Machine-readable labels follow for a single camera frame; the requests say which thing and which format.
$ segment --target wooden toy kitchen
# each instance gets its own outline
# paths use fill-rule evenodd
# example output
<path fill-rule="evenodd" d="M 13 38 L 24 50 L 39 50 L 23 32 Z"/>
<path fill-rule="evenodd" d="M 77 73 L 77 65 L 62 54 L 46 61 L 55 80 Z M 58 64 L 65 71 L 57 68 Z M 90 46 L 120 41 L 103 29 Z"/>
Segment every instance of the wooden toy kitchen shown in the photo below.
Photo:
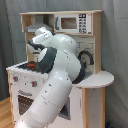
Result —
<path fill-rule="evenodd" d="M 86 54 L 81 56 L 90 74 L 73 85 L 68 101 L 48 128 L 105 128 L 105 87 L 113 83 L 114 76 L 101 70 L 101 15 L 101 10 L 21 13 L 26 43 L 36 29 L 45 26 L 55 34 L 71 36 L 77 42 L 76 56 L 86 50 L 94 60 L 92 65 Z M 28 110 L 48 79 L 47 73 L 27 69 L 38 55 L 27 47 L 26 54 L 26 62 L 7 68 L 13 123 Z"/>

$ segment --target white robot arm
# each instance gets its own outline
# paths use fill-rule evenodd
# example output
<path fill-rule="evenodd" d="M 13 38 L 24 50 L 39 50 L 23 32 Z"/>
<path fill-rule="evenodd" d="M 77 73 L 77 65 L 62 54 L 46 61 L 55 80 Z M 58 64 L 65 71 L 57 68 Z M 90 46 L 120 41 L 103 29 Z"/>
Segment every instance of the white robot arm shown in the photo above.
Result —
<path fill-rule="evenodd" d="M 28 48 L 39 54 L 38 66 L 42 73 L 48 73 L 48 80 L 15 128 L 44 128 L 51 124 L 65 105 L 72 83 L 79 83 L 85 76 L 84 66 L 75 56 L 76 42 L 71 37 L 53 36 L 45 28 L 35 34 Z"/>

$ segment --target door handle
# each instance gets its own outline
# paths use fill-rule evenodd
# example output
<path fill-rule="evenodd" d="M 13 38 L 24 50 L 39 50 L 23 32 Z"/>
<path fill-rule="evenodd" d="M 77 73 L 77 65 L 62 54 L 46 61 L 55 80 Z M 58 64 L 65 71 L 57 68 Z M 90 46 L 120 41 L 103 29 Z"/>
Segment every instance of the door handle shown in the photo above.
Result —
<path fill-rule="evenodd" d="M 18 91 L 20 94 L 24 95 L 24 96 L 32 96 L 31 93 L 26 93 L 26 92 L 23 92 L 22 90 L 19 90 Z"/>
<path fill-rule="evenodd" d="M 55 18 L 55 29 L 59 30 L 59 27 L 57 27 L 57 21 L 58 21 L 58 17 Z"/>

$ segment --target oven door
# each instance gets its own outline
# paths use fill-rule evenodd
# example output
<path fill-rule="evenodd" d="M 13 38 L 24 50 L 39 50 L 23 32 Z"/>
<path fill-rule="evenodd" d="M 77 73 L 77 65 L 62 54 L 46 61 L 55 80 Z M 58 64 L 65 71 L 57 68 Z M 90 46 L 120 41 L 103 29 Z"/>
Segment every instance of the oven door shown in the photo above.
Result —
<path fill-rule="evenodd" d="M 31 106 L 36 97 L 36 92 L 29 92 L 26 88 L 11 86 L 12 102 L 13 102 L 13 116 L 14 121 L 17 121 Z"/>
<path fill-rule="evenodd" d="M 79 14 L 55 14 L 55 31 L 79 33 Z"/>

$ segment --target stove knob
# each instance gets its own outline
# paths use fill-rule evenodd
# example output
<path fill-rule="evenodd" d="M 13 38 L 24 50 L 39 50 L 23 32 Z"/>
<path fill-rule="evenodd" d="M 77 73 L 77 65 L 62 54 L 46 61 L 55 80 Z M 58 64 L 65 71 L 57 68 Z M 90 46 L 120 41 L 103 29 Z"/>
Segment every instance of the stove knob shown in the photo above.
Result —
<path fill-rule="evenodd" d="M 37 82 L 36 81 L 32 81 L 31 84 L 32 84 L 32 87 L 36 87 L 37 86 Z"/>
<path fill-rule="evenodd" d="M 14 76 L 13 77 L 13 80 L 14 80 L 14 82 L 17 82 L 18 81 L 18 77 L 17 76 Z"/>

